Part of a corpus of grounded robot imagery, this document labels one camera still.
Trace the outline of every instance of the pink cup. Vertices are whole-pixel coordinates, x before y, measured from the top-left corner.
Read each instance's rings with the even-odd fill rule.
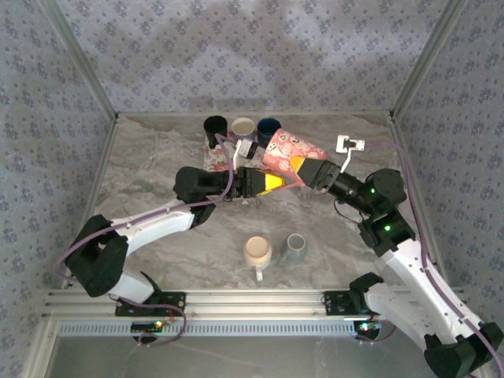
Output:
[[[262,159],[264,165],[282,176],[293,179],[294,183],[292,186],[304,187],[305,184],[291,166],[291,158],[293,156],[326,160],[328,153],[320,147],[302,140],[290,132],[286,132],[282,128],[276,131],[275,135],[271,138],[266,147],[265,156]]]

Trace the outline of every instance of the cup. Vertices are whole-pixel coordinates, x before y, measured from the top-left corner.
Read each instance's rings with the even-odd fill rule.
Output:
[[[320,147],[307,142],[298,136],[286,132],[282,128],[277,130],[265,149],[265,156],[262,159],[264,165],[282,176],[293,179],[292,186],[304,187],[305,184],[299,178],[291,165],[293,156],[326,160],[328,153]]]
[[[206,138],[208,138],[208,147],[211,150],[213,150],[218,143],[215,138],[216,134],[220,134],[225,138],[228,137],[228,122],[222,116],[208,117],[203,123],[203,128],[205,129]]]
[[[262,148],[268,146],[269,141],[282,124],[275,118],[263,118],[258,123],[258,143]]]
[[[262,281],[262,271],[271,263],[272,248],[262,236],[253,236],[243,245],[243,258],[248,266],[255,269],[258,282]]]
[[[306,257],[306,240],[300,234],[291,234],[285,241],[278,265],[299,264]]]
[[[255,140],[255,122],[250,118],[236,118],[231,124],[233,140],[238,142],[238,139]]]

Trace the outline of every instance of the gray cup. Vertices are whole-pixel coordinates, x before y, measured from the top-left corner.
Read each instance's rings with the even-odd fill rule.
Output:
[[[300,234],[292,234],[287,238],[285,244],[283,245],[278,265],[300,264],[305,260],[306,251],[305,238],[303,238]]]

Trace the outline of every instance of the patterned wall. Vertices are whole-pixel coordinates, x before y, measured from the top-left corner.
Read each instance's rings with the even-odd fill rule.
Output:
[[[390,109],[445,0],[60,0],[118,111]]]
[[[504,3],[469,2],[400,124],[452,283],[504,329],[503,41]]]
[[[109,123],[36,0],[0,14],[0,377],[14,377]]]

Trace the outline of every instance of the gray marble table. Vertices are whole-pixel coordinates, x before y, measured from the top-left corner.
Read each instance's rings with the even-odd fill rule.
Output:
[[[236,117],[225,116],[229,124]],[[174,197],[176,172],[185,165],[201,168],[204,116],[120,117],[95,213],[108,218],[126,217],[163,205]],[[390,140],[385,117],[303,115],[276,117],[283,127],[335,153],[338,134],[367,143]],[[361,180],[383,168],[398,168],[397,154],[388,148],[356,153],[347,169]],[[143,270],[163,289],[197,288],[334,288],[366,272],[377,272],[391,284],[398,277],[366,247],[357,226],[338,216],[332,197],[309,188],[279,191],[262,198],[222,202],[203,225],[159,239],[130,256],[126,266]],[[411,221],[410,208],[401,206]],[[347,206],[340,211],[358,220]],[[263,235],[273,247],[273,261],[293,232],[305,236],[309,251],[301,265],[264,271],[264,281],[243,264],[243,243]]]

